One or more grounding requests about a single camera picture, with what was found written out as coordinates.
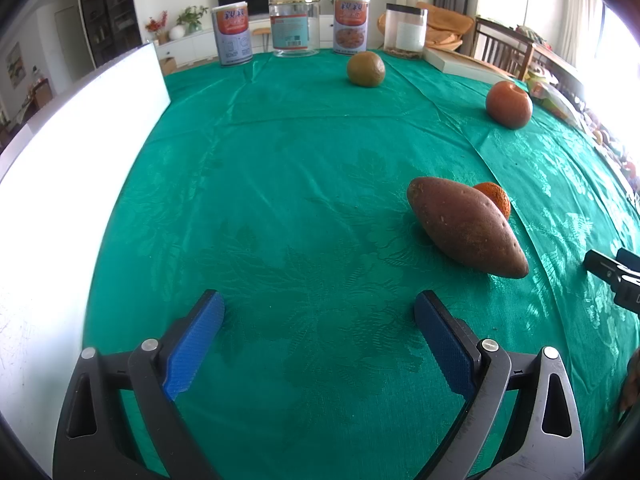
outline white vase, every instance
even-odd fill
[[[169,31],[169,38],[171,38],[171,41],[179,40],[180,38],[182,38],[184,36],[185,32],[186,31],[184,30],[183,26],[176,25],[174,28],[172,28]]]

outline red flowers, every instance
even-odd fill
[[[162,30],[165,25],[166,25],[166,10],[163,10],[162,14],[160,14],[160,19],[156,21],[153,18],[149,18],[149,22],[145,25],[145,28],[149,32],[158,32],[158,30]]]

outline plastic bag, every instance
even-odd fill
[[[527,80],[529,95],[537,99],[540,105],[549,110],[558,119],[584,131],[591,136],[591,132],[584,123],[582,116],[571,105],[569,99],[564,97],[558,89],[551,86],[546,80],[531,77]]]

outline stool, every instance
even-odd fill
[[[251,34],[252,36],[262,36],[262,51],[267,52],[267,50],[269,49],[269,35],[271,34],[271,28],[256,28]]]

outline blue gripper pad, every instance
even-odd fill
[[[631,251],[627,251],[624,247],[618,249],[616,261],[635,272],[640,272],[640,256]]]
[[[422,292],[415,299],[414,316],[449,388],[462,395],[465,400],[470,400],[476,392],[473,361],[436,307]]]
[[[222,294],[216,292],[201,307],[166,361],[162,387],[169,399],[175,400],[179,393],[189,389],[224,317],[225,302]]]

